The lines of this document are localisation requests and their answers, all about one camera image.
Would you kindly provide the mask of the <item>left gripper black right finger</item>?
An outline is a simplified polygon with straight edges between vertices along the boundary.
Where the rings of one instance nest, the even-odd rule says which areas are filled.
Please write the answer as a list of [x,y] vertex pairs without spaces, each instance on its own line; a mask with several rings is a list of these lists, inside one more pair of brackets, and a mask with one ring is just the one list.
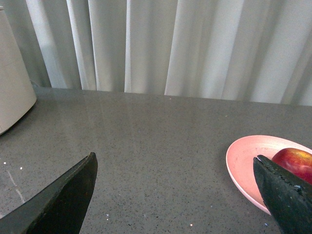
[[264,204],[283,234],[312,232],[312,185],[263,155],[253,158],[253,174]]

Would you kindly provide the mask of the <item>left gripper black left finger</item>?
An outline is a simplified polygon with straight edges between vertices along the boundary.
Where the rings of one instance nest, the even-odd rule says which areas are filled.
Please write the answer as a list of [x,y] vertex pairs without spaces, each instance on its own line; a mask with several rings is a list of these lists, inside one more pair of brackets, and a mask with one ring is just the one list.
[[91,152],[37,195],[0,220],[2,234],[78,234],[98,172]]

